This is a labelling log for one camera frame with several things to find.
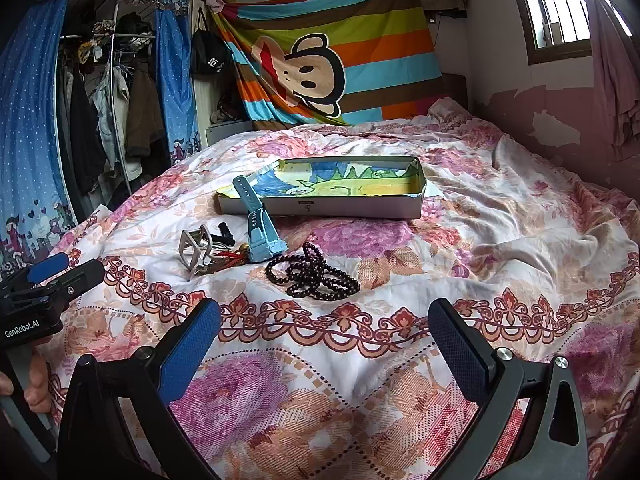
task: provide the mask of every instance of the screw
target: screw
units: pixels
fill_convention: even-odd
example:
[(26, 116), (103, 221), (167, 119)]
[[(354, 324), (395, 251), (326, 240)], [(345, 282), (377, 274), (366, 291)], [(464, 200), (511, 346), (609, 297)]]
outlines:
[(81, 355), (78, 359), (78, 366), (87, 366), (93, 358), (94, 356), (92, 356), (91, 354)]
[(511, 361), (513, 359), (513, 352), (504, 346), (498, 348), (495, 354), (498, 356), (498, 359), (502, 361)]
[(136, 359), (140, 359), (141, 361), (146, 361), (151, 357), (153, 352), (154, 352), (154, 349), (152, 346), (141, 346), (134, 352), (134, 355), (136, 356)]
[(567, 361), (566, 358), (562, 357), (561, 355), (556, 357), (554, 362), (556, 363), (556, 366), (559, 366), (560, 368), (568, 368), (569, 367), (569, 361)]

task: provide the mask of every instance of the clothes rod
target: clothes rod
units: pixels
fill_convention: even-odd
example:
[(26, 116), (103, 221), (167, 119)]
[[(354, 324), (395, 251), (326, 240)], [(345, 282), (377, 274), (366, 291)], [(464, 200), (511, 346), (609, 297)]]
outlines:
[[(104, 38), (110, 36), (110, 34), (94, 34), (94, 38)], [(146, 40), (154, 40), (155, 36), (146, 36), (145, 34), (114, 34), (116, 38), (143, 38)], [(67, 34), (66, 36), (60, 36), (61, 40), (71, 40), (73, 38), (82, 38), (79, 34)]]

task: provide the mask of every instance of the blue curtain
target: blue curtain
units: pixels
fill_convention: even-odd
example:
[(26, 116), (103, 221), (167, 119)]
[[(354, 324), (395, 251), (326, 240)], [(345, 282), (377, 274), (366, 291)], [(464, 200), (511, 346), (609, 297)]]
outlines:
[(74, 225), (54, 125), (56, 54), (67, 1), (31, 7), (0, 54), (3, 277), (45, 258)]
[(191, 33), (186, 16), (156, 10), (157, 78), (171, 164), (200, 151), (190, 80)]

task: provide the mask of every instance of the striped blanket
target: striped blanket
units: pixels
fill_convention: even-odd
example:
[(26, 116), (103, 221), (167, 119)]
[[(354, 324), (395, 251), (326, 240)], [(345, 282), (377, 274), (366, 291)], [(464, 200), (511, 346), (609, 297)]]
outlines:
[(214, 15), (258, 126), (425, 114), (444, 94), (420, 0), (273, 0)]

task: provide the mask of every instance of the hand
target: hand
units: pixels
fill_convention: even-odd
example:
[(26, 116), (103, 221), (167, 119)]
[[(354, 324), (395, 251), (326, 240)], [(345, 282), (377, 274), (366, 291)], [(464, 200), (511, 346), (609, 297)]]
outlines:
[[(36, 344), (42, 344), (49, 339), (37, 341)], [(0, 372), (0, 395), (11, 395), (13, 392), (14, 385), (9, 380), (9, 377)], [(47, 363), (44, 361), (44, 357), (36, 350), (35, 345), (29, 366), (29, 386), (24, 391), (24, 400), (27, 401), (31, 411), (34, 413), (49, 413), (51, 410)]]

